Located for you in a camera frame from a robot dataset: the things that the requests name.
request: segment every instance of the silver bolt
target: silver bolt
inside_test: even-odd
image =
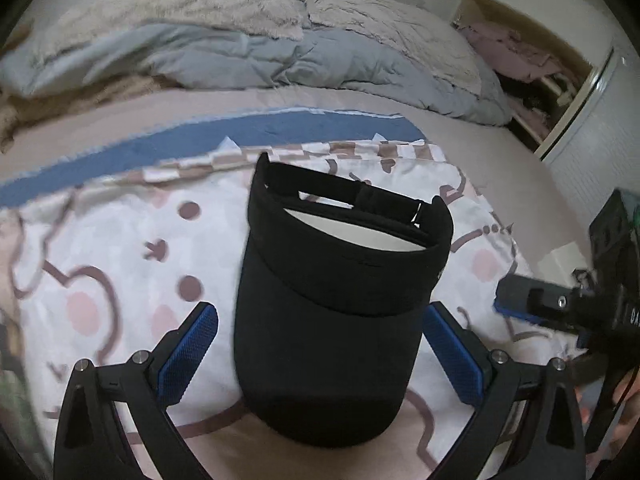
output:
[[[509,360],[509,355],[504,350],[494,350],[491,352],[491,359],[499,365],[503,365]]]
[[[553,359],[551,359],[551,365],[559,372],[563,371],[566,368],[566,363],[559,357],[554,357]]]
[[[135,362],[137,365],[141,365],[149,359],[149,352],[146,350],[138,350],[135,354],[131,356],[131,360]]]
[[[89,361],[89,359],[80,359],[74,365],[74,368],[79,372],[84,372],[89,367],[90,364],[91,364],[91,361]]]

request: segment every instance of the cartoon print blanket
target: cartoon print blanket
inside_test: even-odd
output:
[[[427,202],[443,197],[454,237],[433,300],[489,348],[504,348],[516,359],[542,364],[566,354],[562,336],[493,311],[498,279],[529,269],[510,228],[439,147],[424,140],[363,140],[239,148],[225,139],[203,156],[102,177],[0,212],[0,392],[13,388],[30,397],[22,410],[24,428],[12,438],[33,461],[52,456],[60,403],[79,358],[113,364],[151,349],[198,300],[216,305],[219,332],[169,414],[216,480],[424,480],[444,457],[471,409],[459,402],[426,341],[398,417],[362,446],[301,446],[271,431],[242,404],[232,321],[248,188],[263,150],[272,160]],[[8,411],[2,406],[0,413]],[[130,416],[121,414],[143,471],[158,478]],[[503,441],[510,436],[506,428]],[[44,443],[44,456],[32,440]]]

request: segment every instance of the blue textured pad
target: blue textured pad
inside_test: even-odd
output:
[[[497,301],[494,301],[494,308],[498,314],[502,314],[503,316],[507,317],[514,317],[516,319],[527,321],[534,325],[539,325],[544,322],[544,319],[542,319],[541,317],[534,316],[533,314],[528,314],[527,312],[520,312],[519,310],[510,310]]]
[[[208,305],[191,325],[158,374],[158,401],[162,406],[180,402],[211,342],[218,333],[218,313]]]
[[[432,304],[425,309],[422,332],[460,401],[478,408],[484,396],[482,371]]]

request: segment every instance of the gray comforter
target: gray comforter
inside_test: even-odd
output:
[[[273,40],[196,25],[150,23],[38,62],[24,44],[0,60],[0,88],[25,98],[57,94],[115,75],[163,75],[189,89],[299,84],[351,89],[469,122],[506,124],[511,112],[495,73],[477,60],[480,96],[436,78],[398,51],[338,28]]]

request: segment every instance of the beige bed sheet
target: beige bed sheet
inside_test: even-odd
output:
[[[399,113],[438,144],[494,206],[523,256],[535,267],[553,249],[576,242],[590,254],[586,233],[546,167],[508,130],[479,126],[350,90],[303,87],[243,91],[167,90],[107,105],[79,116],[24,130],[0,155],[0,181],[160,126],[196,116],[293,106]]]

